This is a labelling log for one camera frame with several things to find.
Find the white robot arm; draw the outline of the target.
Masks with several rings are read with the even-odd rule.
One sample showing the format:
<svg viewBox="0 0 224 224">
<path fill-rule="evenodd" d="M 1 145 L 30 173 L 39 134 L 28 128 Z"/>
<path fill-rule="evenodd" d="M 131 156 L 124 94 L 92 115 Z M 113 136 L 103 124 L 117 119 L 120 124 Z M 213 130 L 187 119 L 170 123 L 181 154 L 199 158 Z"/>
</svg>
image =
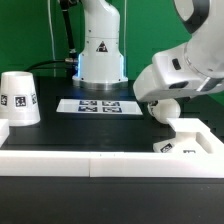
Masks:
<svg viewBox="0 0 224 224">
<path fill-rule="evenodd" d="M 78 53 L 73 39 L 68 39 L 70 58 L 78 66 L 73 83 L 91 89 L 125 85 L 117 9 L 106 0 L 58 2 L 64 16 L 77 3 L 84 8 L 84 50 Z M 153 56 L 133 84 L 140 102 L 224 91 L 224 0 L 173 0 L 173 4 L 191 39 Z"/>
</svg>

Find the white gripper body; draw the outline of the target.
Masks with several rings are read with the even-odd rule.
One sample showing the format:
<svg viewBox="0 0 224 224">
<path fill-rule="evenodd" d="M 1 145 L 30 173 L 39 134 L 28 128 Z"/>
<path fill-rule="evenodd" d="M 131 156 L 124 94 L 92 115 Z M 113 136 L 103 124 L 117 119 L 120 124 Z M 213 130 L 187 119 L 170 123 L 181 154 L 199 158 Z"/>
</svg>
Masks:
<svg viewBox="0 0 224 224">
<path fill-rule="evenodd" d="M 156 53 L 133 84 L 140 102 L 193 98 L 224 91 L 224 77 L 210 78 L 194 70 L 186 58 L 186 44 Z"/>
</svg>

